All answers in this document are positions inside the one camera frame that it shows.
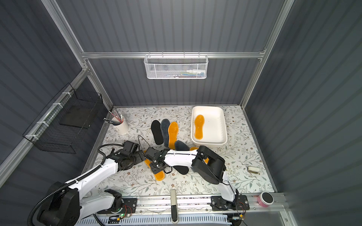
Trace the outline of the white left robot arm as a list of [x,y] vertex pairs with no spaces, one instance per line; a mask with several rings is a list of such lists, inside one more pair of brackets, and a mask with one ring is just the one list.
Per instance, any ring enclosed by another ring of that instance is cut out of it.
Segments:
[[64,184],[53,184],[29,213],[29,226],[34,225],[34,219],[45,226],[73,226],[78,220],[95,216],[99,211],[115,214],[127,211],[122,195],[115,190],[106,189],[100,195],[88,198],[86,194],[109,176],[144,161],[140,145],[125,141],[101,145],[97,151],[102,156],[101,163]]

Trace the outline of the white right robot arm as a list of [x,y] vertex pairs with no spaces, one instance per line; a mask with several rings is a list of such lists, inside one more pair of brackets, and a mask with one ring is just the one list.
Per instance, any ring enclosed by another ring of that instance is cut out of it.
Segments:
[[150,147],[144,156],[150,161],[150,168],[154,174],[169,167],[191,168],[208,183],[217,185],[224,200],[235,201],[238,192],[229,180],[225,160],[206,146],[200,146],[193,151],[177,151],[169,148],[158,151]]

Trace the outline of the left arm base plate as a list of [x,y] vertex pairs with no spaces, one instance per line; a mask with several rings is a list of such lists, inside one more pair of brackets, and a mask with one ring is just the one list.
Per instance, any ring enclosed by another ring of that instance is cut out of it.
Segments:
[[101,210],[97,214],[133,214],[137,207],[137,198],[115,198],[109,209]]

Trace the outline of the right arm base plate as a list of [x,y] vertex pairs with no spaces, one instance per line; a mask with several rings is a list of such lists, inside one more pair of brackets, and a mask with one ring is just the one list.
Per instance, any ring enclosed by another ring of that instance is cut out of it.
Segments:
[[213,211],[248,211],[250,210],[249,202],[246,195],[237,195],[234,202],[226,201],[221,196],[211,196]]

